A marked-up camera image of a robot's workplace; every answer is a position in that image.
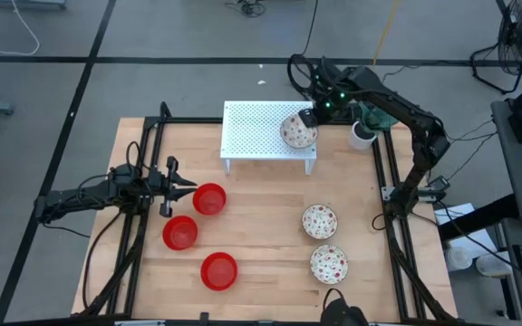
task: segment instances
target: yellow cable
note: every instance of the yellow cable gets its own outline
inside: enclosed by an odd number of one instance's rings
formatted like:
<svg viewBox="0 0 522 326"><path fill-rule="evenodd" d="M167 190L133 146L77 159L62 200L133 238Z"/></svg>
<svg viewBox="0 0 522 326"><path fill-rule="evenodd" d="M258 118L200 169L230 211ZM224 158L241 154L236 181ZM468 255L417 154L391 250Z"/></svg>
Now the yellow cable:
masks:
<svg viewBox="0 0 522 326"><path fill-rule="evenodd" d="M386 39L386 35L388 34L388 30L390 30L390 26L392 25L392 21L394 20L394 15L398 10L398 3L400 0L394 0L394 5L391 7L390 18L388 18L388 23L386 23L386 27L384 27L384 31L382 33L382 37L378 42L378 48L376 49L376 54L373 56L373 65L376 65L378 61L378 54L380 54L380 50L382 49L382 45L384 44L384 40Z"/></svg>

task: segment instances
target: bowl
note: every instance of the bowl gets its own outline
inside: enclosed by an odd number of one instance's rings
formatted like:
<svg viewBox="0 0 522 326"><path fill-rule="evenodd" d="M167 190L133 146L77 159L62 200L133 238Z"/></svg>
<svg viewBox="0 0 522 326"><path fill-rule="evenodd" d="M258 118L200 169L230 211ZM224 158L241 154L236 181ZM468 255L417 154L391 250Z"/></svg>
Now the bowl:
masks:
<svg viewBox="0 0 522 326"><path fill-rule="evenodd" d="M192 197L192 204L202 215L218 214L227 202L225 190L217 184L207 183L200 186Z"/></svg>
<svg viewBox="0 0 522 326"><path fill-rule="evenodd" d="M324 284L338 284L348 274L348 259L334 245L324 244L315 249L309 264L317 281Z"/></svg>
<svg viewBox="0 0 522 326"><path fill-rule="evenodd" d="M198 228L195 221L188 216L171 218L162 229L162 240L172 250L184 250L197 240Z"/></svg>
<svg viewBox="0 0 522 326"><path fill-rule="evenodd" d="M237 262L230 254L211 254L200 266L200 279L211 290L224 291L237 279Z"/></svg>
<svg viewBox="0 0 522 326"><path fill-rule="evenodd" d="M314 239L324 240L337 230L337 216L334 211L321 204L311 205L301 217L305 232Z"/></svg>
<svg viewBox="0 0 522 326"><path fill-rule="evenodd" d="M317 127L307 128L298 113L285 118L279 129L281 139L294 149L312 146L317 140L317 134Z"/></svg>

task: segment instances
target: white paper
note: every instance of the white paper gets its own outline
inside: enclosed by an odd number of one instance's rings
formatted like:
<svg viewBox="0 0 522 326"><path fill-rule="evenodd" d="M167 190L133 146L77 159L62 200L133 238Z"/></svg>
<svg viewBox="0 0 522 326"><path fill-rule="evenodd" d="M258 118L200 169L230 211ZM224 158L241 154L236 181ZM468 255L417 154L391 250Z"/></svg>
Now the white paper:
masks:
<svg viewBox="0 0 522 326"><path fill-rule="evenodd" d="M472 204L463 204L458 205L454 207L449 208L450 217L452 217L453 220L456 220L457 217L464 216L465 214L468 214L472 211L474 211L475 208L472 206ZM434 211L434 214L436 215L436 221L439 225L445 224L449 222L449 217L446 215L446 212L444 209L438 209ZM478 230L476 232L473 232L469 234L469 236L476 240L477 242L481 243L482 245L486 246L489 250L496 252L498 249L495 247L495 244L490 239L490 236L488 236L487 230L482 229ZM470 241L466 236L462 235L459 238L456 238L454 240L450 240L448 242L449 247L463 247L469 251L469 255L471 258L476 258L479 256L482 256L483 254L488 254L488 252L481 248L479 245L473 243Z"/></svg>

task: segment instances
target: white cable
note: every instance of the white cable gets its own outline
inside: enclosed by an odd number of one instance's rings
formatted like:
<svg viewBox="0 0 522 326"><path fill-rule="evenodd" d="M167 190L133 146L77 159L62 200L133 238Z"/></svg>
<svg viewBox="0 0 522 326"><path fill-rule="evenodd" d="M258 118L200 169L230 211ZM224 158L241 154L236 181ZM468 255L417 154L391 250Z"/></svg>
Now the white cable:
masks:
<svg viewBox="0 0 522 326"><path fill-rule="evenodd" d="M21 14L19 14L19 9L17 9L17 5L15 4L15 0L11 0L11 3L14 5L14 10L15 10L15 13L17 14L17 17L19 17L19 20L25 26L25 29L27 30L27 32L29 32L29 34L31 34L32 37L34 38L36 46L35 46L35 50L31 51L30 53L17 53L17 52L8 52L8 51L1 51L0 50L0 54L26 55L26 56L34 55L40 49L40 40L37 39L37 36L35 36L34 32L32 32L32 29L29 28L29 26L25 22L24 18L21 16Z"/></svg>

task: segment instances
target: white cup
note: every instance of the white cup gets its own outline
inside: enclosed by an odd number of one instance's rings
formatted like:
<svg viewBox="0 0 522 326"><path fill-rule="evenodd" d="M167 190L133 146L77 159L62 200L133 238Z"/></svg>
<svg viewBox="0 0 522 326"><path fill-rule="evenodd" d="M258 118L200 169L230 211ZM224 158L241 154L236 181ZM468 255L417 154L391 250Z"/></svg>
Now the white cup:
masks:
<svg viewBox="0 0 522 326"><path fill-rule="evenodd" d="M348 142L350 143L350 146L352 146L355 149L358 150L364 150L368 149L373 141L378 137L375 133L373 134L373 137L368 138L367 132L363 131L362 126L359 125L360 121L356 121L352 125L352 129L350 130L350 136L348 138Z"/></svg>
<svg viewBox="0 0 522 326"><path fill-rule="evenodd" d="M500 252L497 255L508 261L508 252ZM497 259L493 254L485 254L477 259L477 270L483 276L502 277L511 274L511 266Z"/></svg>
<svg viewBox="0 0 522 326"><path fill-rule="evenodd" d="M469 251L462 247L452 247L445 250L444 258L449 272L467 269L472 265Z"/></svg>

